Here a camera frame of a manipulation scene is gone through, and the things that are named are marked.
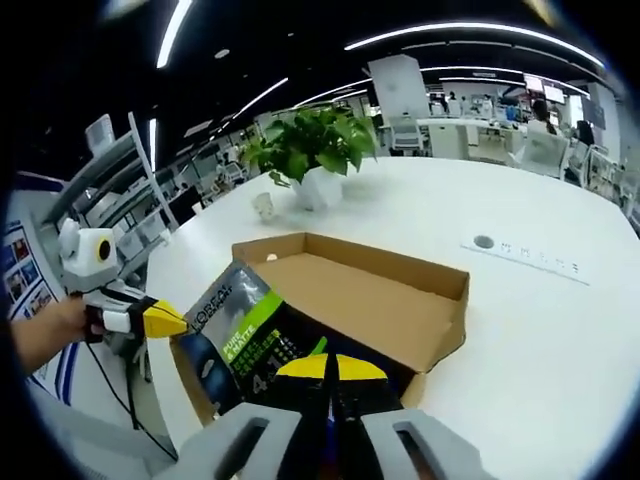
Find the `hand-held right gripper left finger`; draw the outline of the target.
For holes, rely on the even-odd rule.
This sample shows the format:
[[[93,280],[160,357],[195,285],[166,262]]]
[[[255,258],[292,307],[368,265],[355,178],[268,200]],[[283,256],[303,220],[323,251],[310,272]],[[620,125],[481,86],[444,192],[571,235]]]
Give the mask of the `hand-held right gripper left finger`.
[[[313,479],[326,443],[326,369],[309,355],[277,371],[267,397],[244,402],[183,445],[166,479]]]

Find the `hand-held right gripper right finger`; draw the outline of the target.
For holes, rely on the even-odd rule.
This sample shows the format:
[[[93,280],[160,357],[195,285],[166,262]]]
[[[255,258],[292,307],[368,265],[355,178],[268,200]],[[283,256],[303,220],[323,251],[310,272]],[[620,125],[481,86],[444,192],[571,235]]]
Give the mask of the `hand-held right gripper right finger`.
[[[479,450],[439,420],[406,408],[374,364],[338,354],[332,392],[344,479],[481,479]]]

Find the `person's left hand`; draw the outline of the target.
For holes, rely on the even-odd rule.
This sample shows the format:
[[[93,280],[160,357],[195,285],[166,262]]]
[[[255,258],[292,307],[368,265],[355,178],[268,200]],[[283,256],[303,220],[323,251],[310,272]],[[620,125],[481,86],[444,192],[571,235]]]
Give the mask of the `person's left hand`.
[[[101,335],[102,328],[92,324],[82,297],[68,296],[59,302],[49,303],[33,320],[44,334],[45,340],[59,348],[79,342],[87,334]]]

